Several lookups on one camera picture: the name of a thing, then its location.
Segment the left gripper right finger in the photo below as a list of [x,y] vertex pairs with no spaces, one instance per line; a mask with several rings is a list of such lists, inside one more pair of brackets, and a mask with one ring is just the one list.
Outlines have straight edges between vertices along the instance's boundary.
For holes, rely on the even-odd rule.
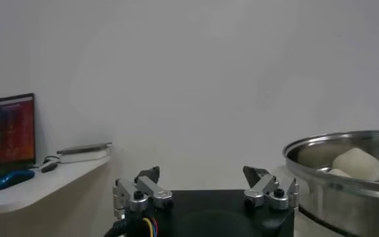
[[250,166],[243,167],[243,174],[250,186],[243,192],[247,211],[255,211],[264,204],[276,211],[298,208],[299,184],[295,177],[279,180],[265,169]]

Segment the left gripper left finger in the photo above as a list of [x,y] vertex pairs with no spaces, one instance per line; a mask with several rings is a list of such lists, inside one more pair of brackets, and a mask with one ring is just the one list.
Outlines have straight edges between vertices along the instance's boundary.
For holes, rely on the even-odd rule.
[[119,178],[113,186],[114,216],[122,219],[126,212],[143,213],[150,207],[169,211],[173,208],[172,191],[158,185],[160,166],[142,170],[133,181]]

